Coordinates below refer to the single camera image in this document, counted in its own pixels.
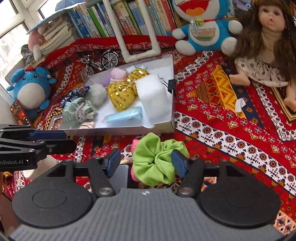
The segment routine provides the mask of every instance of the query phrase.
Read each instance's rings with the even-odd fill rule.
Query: bicycle wheel
[[[112,69],[118,65],[118,56],[114,52],[106,53],[102,58],[102,66],[105,69]]]
[[[81,78],[83,81],[86,81],[92,75],[94,75],[94,70],[89,66],[84,67],[81,71]]]

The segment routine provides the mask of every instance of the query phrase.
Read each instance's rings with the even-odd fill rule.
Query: doll hair
[[[296,81],[296,27],[292,12],[284,0],[252,0],[251,8],[240,19],[243,31],[237,38],[233,58],[255,58],[262,48],[262,25],[259,21],[261,6],[279,7],[285,18],[281,39],[274,44],[275,63],[286,81]]]

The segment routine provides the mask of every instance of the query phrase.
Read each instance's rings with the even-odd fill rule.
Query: white box
[[[163,78],[165,82],[168,83],[169,80],[174,79],[174,69],[173,69],[173,57],[172,55],[164,55],[162,58],[149,58],[145,60],[140,60],[130,64],[125,64],[119,66],[121,69],[127,69],[131,66],[136,68],[143,67],[150,74],[158,74],[160,78]],[[105,70],[98,74],[91,76],[86,82],[85,85],[91,86],[93,83],[100,83],[100,80],[106,79],[110,76],[111,70]],[[106,98],[102,107],[97,110],[97,115],[94,120],[95,127],[94,129],[79,129],[79,126],[66,129],[63,127],[63,121],[61,122],[59,129],[66,132],[69,136],[97,136],[97,135],[144,135],[149,132],[155,134],[163,133],[173,133],[174,132],[174,121],[173,121],[173,93],[168,95],[168,106],[169,112],[164,113],[162,116],[154,119],[148,120],[147,115],[143,109],[142,121],[138,120],[129,120],[127,122],[117,123],[106,123],[102,120],[115,112],[117,110],[113,106],[109,97]],[[142,106],[141,102],[137,98],[130,107]]]

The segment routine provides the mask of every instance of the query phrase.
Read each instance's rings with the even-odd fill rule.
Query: doll face
[[[259,20],[263,27],[273,32],[282,32],[285,29],[283,12],[276,6],[261,6]]]

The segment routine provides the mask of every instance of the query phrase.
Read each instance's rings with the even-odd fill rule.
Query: pink scrunchie
[[[139,143],[140,140],[133,140],[133,143],[131,144],[131,153],[133,154],[137,144]],[[133,167],[131,168],[131,178],[135,181],[135,182],[140,182],[136,177],[135,174],[133,172]]]

